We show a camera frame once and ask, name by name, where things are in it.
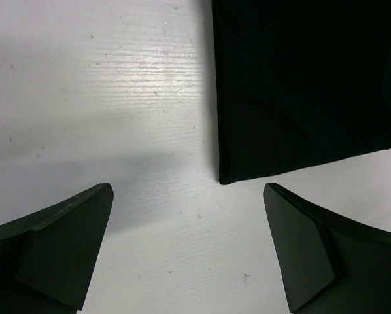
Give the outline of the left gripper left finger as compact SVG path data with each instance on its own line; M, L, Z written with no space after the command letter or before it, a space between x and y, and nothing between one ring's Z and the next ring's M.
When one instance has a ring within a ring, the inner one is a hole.
M113 199L100 183L0 225L0 313L82 310Z

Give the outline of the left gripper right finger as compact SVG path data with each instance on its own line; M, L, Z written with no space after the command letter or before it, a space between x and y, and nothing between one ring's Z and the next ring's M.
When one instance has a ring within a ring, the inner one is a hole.
M291 313L391 313L391 232L277 183L263 192Z

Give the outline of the black garment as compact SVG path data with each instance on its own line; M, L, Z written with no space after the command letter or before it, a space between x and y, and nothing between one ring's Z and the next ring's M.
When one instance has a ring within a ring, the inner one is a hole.
M391 1L213 1L219 181L391 148Z

